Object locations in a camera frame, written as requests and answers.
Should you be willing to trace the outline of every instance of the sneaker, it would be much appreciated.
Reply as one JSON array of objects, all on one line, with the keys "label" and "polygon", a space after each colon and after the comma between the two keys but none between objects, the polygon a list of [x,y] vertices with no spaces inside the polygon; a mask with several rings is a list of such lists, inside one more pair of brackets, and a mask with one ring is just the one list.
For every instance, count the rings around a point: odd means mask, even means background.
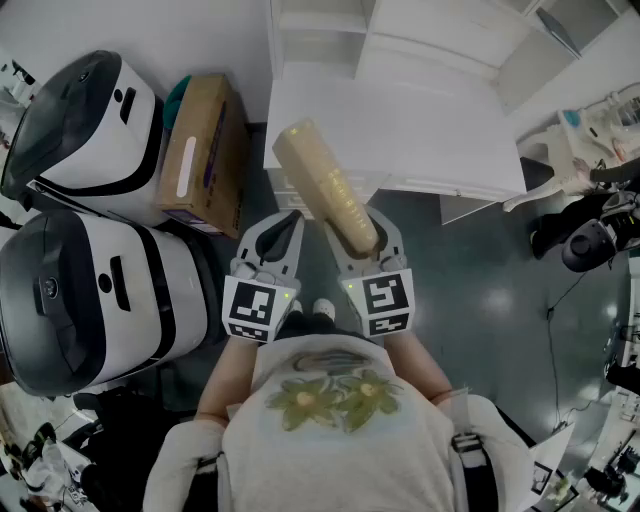
[{"label": "sneaker", "polygon": [[609,373],[609,369],[618,363],[618,358],[615,352],[613,352],[608,358],[606,363],[604,363],[604,378],[607,378],[607,374]]},{"label": "sneaker", "polygon": [[533,239],[535,238],[537,233],[538,231],[536,230],[529,235],[529,243],[531,244],[531,252],[533,253],[533,257],[537,260],[541,260],[544,256],[544,253],[540,253],[540,251],[537,250],[536,246],[533,243]]},{"label": "sneaker", "polygon": [[298,299],[293,301],[293,306],[291,306],[290,313],[293,313],[294,311],[298,311],[299,313],[304,313],[304,311],[302,311],[302,304]]},{"label": "sneaker", "polygon": [[336,308],[331,303],[331,301],[327,299],[318,299],[313,303],[313,314],[322,313],[323,315],[327,315],[331,320],[336,319]]}]

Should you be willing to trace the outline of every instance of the floral print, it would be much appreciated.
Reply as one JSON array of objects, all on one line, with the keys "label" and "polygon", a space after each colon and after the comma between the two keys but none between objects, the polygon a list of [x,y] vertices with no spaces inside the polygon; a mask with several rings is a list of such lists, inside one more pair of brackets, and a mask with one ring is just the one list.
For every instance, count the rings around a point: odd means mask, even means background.
[{"label": "floral print", "polygon": [[391,395],[396,395],[402,388],[381,379],[372,370],[363,370],[362,377],[343,377],[338,380],[347,398],[336,405],[336,409],[345,412],[344,428],[353,432],[361,428],[380,411],[383,414],[393,414],[400,409],[398,401]]},{"label": "floral print", "polygon": [[330,390],[333,386],[331,379],[286,380],[281,386],[282,391],[267,399],[267,407],[284,410],[284,430],[295,430],[308,419],[326,427],[337,426],[331,407],[341,393]]},{"label": "floral print", "polygon": [[393,414],[400,409],[392,396],[402,391],[373,370],[362,370],[360,376],[342,376],[337,380],[319,378],[293,379],[281,383],[282,391],[267,399],[269,409],[283,411],[282,428],[290,432],[312,420],[319,425],[352,433],[362,428],[375,414]]}]

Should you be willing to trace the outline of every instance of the hand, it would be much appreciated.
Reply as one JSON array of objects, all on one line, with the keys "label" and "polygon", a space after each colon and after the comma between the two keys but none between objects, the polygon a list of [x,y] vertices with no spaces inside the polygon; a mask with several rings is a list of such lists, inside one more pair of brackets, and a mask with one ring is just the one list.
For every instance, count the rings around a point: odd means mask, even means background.
[{"label": "hand", "polygon": [[580,178],[580,180],[586,183],[591,183],[591,169],[587,162],[582,158],[574,158],[573,168],[576,170],[576,173],[578,173],[578,178]]}]

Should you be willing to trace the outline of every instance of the white appliance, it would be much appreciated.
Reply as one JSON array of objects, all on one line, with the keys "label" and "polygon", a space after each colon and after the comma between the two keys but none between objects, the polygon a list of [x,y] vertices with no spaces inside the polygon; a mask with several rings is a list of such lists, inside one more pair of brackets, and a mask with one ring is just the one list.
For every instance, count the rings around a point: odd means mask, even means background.
[{"label": "white appliance", "polygon": [[83,212],[156,226],[166,150],[162,101],[117,53],[96,51],[54,75],[14,136],[2,194],[40,192]]},{"label": "white appliance", "polygon": [[68,394],[186,354],[216,314],[183,240],[71,210],[25,224],[0,250],[0,269],[4,352],[34,395]]}]

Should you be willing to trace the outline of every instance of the teal cloth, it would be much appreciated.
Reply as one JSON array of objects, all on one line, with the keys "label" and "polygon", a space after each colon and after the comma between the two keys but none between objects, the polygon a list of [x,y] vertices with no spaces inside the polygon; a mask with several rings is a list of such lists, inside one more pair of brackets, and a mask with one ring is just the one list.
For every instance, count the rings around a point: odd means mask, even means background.
[{"label": "teal cloth", "polygon": [[189,80],[191,80],[191,75],[187,75],[180,80],[178,85],[176,85],[169,93],[169,97],[164,104],[164,109],[162,110],[162,124],[164,124],[164,127],[167,130],[173,130],[173,125],[176,124],[178,110],[180,110],[180,104],[182,103],[182,98],[184,98],[184,93],[187,90],[187,85],[189,85]]}]

